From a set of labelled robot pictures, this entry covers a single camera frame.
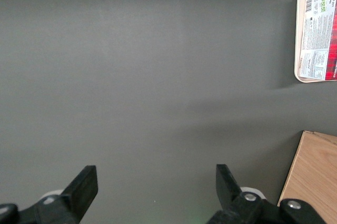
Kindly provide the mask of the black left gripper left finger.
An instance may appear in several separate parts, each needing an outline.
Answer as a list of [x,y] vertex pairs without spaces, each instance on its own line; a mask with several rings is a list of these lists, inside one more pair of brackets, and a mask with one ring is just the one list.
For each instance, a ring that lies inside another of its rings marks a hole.
[[80,223],[97,193],[96,166],[85,166],[64,190],[48,192],[24,210],[1,204],[1,223]]

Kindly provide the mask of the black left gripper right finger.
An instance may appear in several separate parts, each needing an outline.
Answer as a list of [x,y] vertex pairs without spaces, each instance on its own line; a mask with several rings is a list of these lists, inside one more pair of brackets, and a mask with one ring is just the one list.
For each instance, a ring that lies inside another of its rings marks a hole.
[[307,202],[286,198],[278,206],[261,192],[243,189],[225,164],[216,165],[216,193],[222,209],[208,223],[325,223]]

